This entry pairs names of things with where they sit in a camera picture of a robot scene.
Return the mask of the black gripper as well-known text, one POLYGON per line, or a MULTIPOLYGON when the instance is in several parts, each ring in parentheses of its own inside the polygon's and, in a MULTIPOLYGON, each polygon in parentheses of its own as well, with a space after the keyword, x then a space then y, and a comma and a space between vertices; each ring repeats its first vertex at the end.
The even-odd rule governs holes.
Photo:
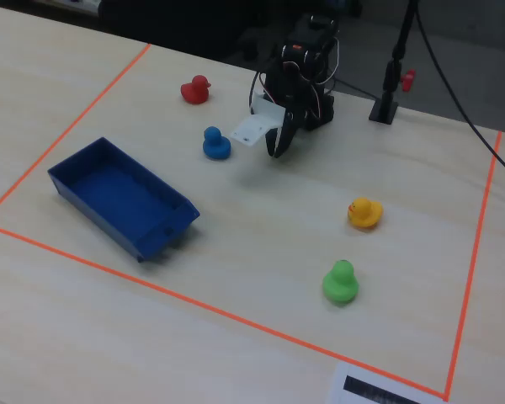
POLYGON ((271 157, 281 157, 290 147, 297 131, 297 123, 315 121, 315 95, 312 90, 313 62, 273 61, 265 72, 265 89, 273 102, 284 109, 283 124, 270 129, 266 147, 271 157))

